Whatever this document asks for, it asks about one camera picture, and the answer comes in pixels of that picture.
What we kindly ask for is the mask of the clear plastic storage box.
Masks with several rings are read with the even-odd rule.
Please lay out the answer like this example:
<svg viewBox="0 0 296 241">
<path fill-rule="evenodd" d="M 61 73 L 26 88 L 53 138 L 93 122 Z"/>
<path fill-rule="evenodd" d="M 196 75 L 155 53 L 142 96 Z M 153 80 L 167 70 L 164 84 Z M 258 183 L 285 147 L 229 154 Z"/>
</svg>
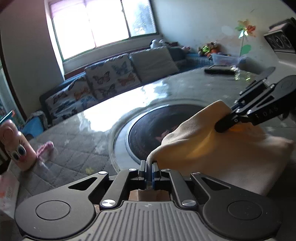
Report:
<svg viewBox="0 0 296 241">
<path fill-rule="evenodd" d="M 220 66 L 236 66 L 239 67 L 241 64 L 245 63 L 247 58 L 245 56 L 242 57 L 234 57 L 220 54 L 212 54 L 212 61 L 214 65 Z"/>
</svg>

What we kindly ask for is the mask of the cream knit sweater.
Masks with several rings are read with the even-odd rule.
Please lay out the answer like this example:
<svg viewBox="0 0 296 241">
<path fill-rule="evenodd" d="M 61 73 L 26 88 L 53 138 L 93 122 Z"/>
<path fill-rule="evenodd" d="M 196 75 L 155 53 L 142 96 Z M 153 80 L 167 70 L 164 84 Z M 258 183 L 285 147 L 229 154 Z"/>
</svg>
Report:
<svg viewBox="0 0 296 241">
<path fill-rule="evenodd" d="M 205 107 L 164 137 L 147 157 L 160 169 L 183 176 L 201 172 L 245 190 L 266 195 L 284 171 L 295 148 L 292 140 L 267 134 L 260 126 L 238 123 L 224 133 L 218 120 L 230 113 L 221 100 Z"/>
</svg>

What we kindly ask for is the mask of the blue stool with cloth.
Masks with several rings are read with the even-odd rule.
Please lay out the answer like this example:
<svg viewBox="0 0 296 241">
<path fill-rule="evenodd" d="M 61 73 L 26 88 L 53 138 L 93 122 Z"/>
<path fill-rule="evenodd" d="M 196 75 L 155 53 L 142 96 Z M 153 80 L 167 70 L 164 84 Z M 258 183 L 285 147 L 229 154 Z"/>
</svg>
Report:
<svg viewBox="0 0 296 241">
<path fill-rule="evenodd" d="M 26 120 L 21 132 L 27 140 L 31 140 L 48 129 L 48 120 L 42 110 L 32 113 Z"/>
</svg>

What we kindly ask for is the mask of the butterfly print cushion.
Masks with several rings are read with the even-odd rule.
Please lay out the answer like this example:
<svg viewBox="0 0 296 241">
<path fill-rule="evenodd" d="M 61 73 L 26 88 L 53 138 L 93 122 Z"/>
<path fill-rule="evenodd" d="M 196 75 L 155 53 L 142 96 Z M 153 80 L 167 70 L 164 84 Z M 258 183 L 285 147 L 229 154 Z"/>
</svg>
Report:
<svg viewBox="0 0 296 241">
<path fill-rule="evenodd" d="M 119 55 L 85 68 L 94 97 L 105 100 L 141 84 L 129 54 Z"/>
<path fill-rule="evenodd" d="M 81 76 L 46 100 L 51 123 L 56 125 L 73 115 L 76 115 L 99 101 L 92 95 L 86 77 Z"/>
</svg>

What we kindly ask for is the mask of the grey quilted star tablecloth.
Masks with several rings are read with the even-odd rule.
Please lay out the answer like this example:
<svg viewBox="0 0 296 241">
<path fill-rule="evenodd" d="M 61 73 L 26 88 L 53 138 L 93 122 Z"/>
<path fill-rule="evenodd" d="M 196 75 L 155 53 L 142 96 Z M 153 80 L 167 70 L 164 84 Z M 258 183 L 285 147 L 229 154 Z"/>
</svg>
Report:
<svg viewBox="0 0 296 241">
<path fill-rule="evenodd" d="M 196 104 L 204 108 L 215 101 L 231 106 L 247 87 L 244 77 L 209 75 L 195 69 L 127 91 L 80 112 L 30 141 L 36 149 L 54 144 L 47 161 L 37 161 L 29 171 L 10 165 L 20 183 L 17 203 L 54 188 L 87 179 L 100 171 L 109 176 L 139 168 L 128 154 L 125 137 L 133 122 L 149 110 L 167 104 Z M 258 124 L 267 134 L 294 142 L 295 122 L 272 118 Z M 284 171 L 266 194 L 272 199 L 295 200 L 295 148 Z"/>
</svg>

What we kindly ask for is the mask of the dark blue sofa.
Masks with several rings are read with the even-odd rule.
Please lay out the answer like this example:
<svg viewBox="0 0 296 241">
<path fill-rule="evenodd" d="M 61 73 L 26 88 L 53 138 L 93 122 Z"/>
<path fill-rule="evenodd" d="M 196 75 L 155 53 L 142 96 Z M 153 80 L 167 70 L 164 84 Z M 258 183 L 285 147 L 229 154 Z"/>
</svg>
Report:
<svg viewBox="0 0 296 241">
<path fill-rule="evenodd" d="M 212 60 L 175 47 L 124 53 L 87 66 L 84 71 L 40 96 L 50 125 L 139 86 L 196 68 Z"/>
</svg>

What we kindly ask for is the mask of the plush toy pile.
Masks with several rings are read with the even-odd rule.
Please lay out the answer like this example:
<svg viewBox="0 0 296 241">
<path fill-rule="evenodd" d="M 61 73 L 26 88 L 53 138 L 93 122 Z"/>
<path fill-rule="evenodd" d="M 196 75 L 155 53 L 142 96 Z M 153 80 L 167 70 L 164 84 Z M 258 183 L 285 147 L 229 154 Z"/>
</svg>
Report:
<svg viewBox="0 0 296 241">
<path fill-rule="evenodd" d="M 210 57 L 212 54 L 218 54 L 220 52 L 220 47 L 216 42 L 209 42 L 203 47 L 198 48 L 199 56 Z"/>
</svg>

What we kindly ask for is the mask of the left butterfly print cushion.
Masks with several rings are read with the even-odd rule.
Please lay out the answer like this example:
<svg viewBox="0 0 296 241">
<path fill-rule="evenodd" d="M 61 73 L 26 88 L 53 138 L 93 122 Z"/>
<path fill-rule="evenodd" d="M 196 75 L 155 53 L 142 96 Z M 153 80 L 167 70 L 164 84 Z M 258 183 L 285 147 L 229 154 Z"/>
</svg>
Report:
<svg viewBox="0 0 296 241">
<path fill-rule="evenodd" d="M 73 115 L 76 115 L 99 101 L 92 95 L 86 77 L 81 76 L 46 100 L 51 123 L 56 125 Z"/>
</svg>

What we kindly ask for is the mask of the white plush toy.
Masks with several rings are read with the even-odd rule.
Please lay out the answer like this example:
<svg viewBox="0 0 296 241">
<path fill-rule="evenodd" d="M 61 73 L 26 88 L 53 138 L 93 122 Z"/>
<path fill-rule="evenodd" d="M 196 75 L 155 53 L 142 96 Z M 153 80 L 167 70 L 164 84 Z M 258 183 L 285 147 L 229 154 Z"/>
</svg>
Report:
<svg viewBox="0 0 296 241">
<path fill-rule="evenodd" d="M 151 44 L 150 44 L 151 49 L 159 48 L 159 47 L 166 47 L 166 46 L 167 46 L 167 44 L 164 39 L 160 39 L 160 40 L 154 39 L 151 41 Z"/>
</svg>

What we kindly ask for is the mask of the black remote control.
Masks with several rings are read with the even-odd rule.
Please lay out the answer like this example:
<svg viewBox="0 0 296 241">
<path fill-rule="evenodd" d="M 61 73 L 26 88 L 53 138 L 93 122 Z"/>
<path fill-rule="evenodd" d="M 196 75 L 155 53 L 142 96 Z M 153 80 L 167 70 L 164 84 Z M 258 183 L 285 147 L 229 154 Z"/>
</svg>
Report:
<svg viewBox="0 0 296 241">
<path fill-rule="evenodd" d="M 213 65 L 204 68 L 204 72 L 211 75 L 235 75 L 235 70 L 233 70 L 230 66 Z"/>
</svg>

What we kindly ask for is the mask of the middle butterfly print cushion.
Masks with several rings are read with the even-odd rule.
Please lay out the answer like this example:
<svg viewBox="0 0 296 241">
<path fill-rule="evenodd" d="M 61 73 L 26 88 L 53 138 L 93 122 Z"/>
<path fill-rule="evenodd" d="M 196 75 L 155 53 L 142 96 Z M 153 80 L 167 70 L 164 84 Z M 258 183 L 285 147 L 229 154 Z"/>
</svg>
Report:
<svg viewBox="0 0 296 241">
<path fill-rule="evenodd" d="M 105 100 L 141 84 L 129 54 L 119 55 L 85 68 L 94 97 Z"/>
</svg>

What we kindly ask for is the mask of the black induction hotplate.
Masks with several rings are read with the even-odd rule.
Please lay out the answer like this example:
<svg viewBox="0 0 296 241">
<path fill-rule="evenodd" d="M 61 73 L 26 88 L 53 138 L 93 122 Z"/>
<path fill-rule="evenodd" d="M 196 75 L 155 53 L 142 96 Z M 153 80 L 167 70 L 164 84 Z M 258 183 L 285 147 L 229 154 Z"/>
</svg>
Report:
<svg viewBox="0 0 296 241">
<path fill-rule="evenodd" d="M 146 160 L 161 145 L 164 137 L 203 108 L 189 103 L 167 104 L 147 111 L 133 122 L 126 133 L 128 154 L 138 164 Z"/>
</svg>

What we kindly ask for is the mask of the plain grey cushion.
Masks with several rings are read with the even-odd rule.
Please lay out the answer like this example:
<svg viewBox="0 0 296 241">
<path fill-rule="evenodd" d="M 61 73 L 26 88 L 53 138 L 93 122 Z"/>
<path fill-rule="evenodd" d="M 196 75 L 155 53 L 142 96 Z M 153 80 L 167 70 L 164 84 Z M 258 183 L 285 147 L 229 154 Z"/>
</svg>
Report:
<svg viewBox="0 0 296 241">
<path fill-rule="evenodd" d="M 151 82 L 179 72 L 167 47 L 133 52 L 130 59 L 142 82 Z"/>
</svg>

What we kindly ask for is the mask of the white tissue pack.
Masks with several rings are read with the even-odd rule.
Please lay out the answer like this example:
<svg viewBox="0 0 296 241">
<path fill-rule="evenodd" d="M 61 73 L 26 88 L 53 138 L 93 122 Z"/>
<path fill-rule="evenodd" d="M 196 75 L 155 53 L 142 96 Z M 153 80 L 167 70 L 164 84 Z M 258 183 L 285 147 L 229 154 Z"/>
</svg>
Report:
<svg viewBox="0 0 296 241">
<path fill-rule="evenodd" d="M 1 175 L 0 215 L 1 222 L 13 220 L 20 183 L 13 173 L 7 171 Z"/>
</svg>

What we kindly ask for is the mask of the pink cartoon water bottle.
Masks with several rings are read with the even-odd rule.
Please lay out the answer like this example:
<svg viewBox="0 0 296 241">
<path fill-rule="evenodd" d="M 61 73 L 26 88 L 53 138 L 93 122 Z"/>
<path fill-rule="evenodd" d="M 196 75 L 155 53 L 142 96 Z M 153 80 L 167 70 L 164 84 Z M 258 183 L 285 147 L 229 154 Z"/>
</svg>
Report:
<svg viewBox="0 0 296 241">
<path fill-rule="evenodd" d="M 12 120 L 1 124 L 1 142 L 9 157 L 21 171 L 25 172 L 35 164 L 37 160 L 35 150 Z"/>
</svg>

